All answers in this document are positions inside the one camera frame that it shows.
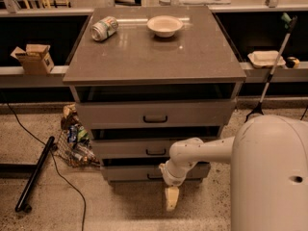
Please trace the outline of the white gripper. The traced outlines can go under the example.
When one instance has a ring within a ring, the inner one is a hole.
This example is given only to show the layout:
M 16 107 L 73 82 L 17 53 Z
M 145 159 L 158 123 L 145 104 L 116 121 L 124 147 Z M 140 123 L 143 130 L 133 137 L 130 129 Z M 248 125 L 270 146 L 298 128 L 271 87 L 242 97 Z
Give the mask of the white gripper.
M 176 165 L 172 160 L 159 164 L 159 169 L 164 181 L 169 186 L 165 189 L 165 196 L 167 201 L 166 208 L 170 212 L 176 208 L 179 197 L 178 187 L 185 181 L 187 170 L 184 167 Z

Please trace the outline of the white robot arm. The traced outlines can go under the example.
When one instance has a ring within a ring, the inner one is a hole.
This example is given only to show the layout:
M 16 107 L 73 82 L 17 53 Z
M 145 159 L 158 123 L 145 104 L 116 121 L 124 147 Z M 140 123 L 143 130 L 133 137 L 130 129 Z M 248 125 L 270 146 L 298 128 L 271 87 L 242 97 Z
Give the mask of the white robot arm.
M 199 162 L 230 165 L 231 231 L 308 231 L 307 121 L 260 115 L 230 138 L 177 141 L 160 170 L 176 189 Z

